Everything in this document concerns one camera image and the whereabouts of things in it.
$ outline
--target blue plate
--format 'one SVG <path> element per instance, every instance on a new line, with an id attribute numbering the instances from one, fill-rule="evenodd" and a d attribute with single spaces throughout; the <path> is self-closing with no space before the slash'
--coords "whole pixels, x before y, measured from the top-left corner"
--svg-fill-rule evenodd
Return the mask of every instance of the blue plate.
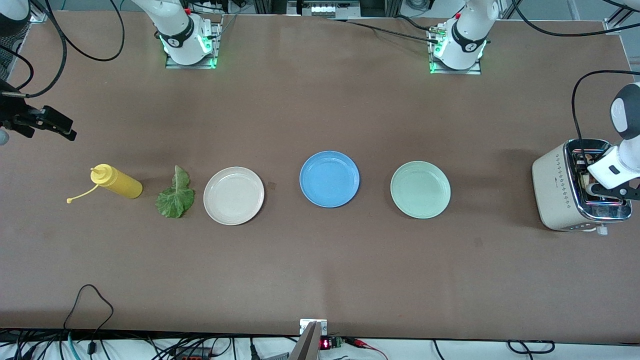
<path id="1" fill-rule="evenodd" d="M 300 170 L 300 188 L 307 199 L 323 208 L 337 208 L 351 200 L 360 186 L 358 167 L 337 151 L 321 151 Z"/>

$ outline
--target plate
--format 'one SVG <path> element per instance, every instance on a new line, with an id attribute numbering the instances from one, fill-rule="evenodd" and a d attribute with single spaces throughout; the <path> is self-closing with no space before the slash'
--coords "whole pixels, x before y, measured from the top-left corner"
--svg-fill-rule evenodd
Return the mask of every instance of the plate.
<path id="1" fill-rule="evenodd" d="M 240 225 L 258 213 L 264 185 L 258 175 L 243 167 L 230 167 L 213 175 L 204 189 L 204 208 L 223 225 Z"/>
<path id="2" fill-rule="evenodd" d="M 337 151 L 321 151 L 300 170 L 300 188 L 310 202 L 323 208 L 337 208 L 351 200 L 360 186 L 356 164 Z"/>
<path id="3" fill-rule="evenodd" d="M 403 213 L 414 218 L 433 218 L 449 205 L 451 185 L 437 166 L 411 161 L 391 178 L 391 197 Z"/>

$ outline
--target lettuce leaf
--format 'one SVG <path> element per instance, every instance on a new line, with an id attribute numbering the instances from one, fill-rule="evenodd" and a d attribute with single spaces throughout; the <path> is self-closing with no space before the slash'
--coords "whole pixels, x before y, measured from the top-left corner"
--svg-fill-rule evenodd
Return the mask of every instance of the lettuce leaf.
<path id="1" fill-rule="evenodd" d="M 189 182 L 189 174 L 176 165 L 171 187 L 161 192 L 156 199 L 156 208 L 160 214 L 168 218 L 179 218 L 193 205 L 195 193 L 189 189 Z"/>

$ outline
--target yellow bottle nozzle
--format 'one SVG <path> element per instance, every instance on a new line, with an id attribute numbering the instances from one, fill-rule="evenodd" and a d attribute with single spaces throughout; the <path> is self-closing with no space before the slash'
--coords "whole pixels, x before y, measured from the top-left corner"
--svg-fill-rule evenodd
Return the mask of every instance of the yellow bottle nozzle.
<path id="1" fill-rule="evenodd" d="M 95 189 L 97 189 L 97 188 L 98 188 L 98 184 L 96 184 L 96 185 L 95 185 L 91 190 L 87 191 L 86 193 L 84 193 L 84 194 L 82 194 L 82 195 L 78 195 L 78 196 L 76 196 L 76 197 L 70 197 L 69 199 L 67 199 L 67 204 L 71 204 L 71 202 L 72 202 L 73 200 L 76 200 L 76 199 L 77 199 L 77 198 L 79 198 L 79 197 L 83 197 L 83 196 L 87 195 L 88 193 L 90 193 L 90 192 L 94 191 L 94 190 L 95 190 Z"/>

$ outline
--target white plate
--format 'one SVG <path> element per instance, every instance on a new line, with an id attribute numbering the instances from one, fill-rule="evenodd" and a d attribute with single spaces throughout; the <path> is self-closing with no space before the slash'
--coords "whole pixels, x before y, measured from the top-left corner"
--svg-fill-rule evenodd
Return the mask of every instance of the white plate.
<path id="1" fill-rule="evenodd" d="M 243 167 L 230 167 L 213 175 L 204 189 L 204 208 L 223 225 L 240 225 L 258 213 L 264 185 L 258 175 Z"/>

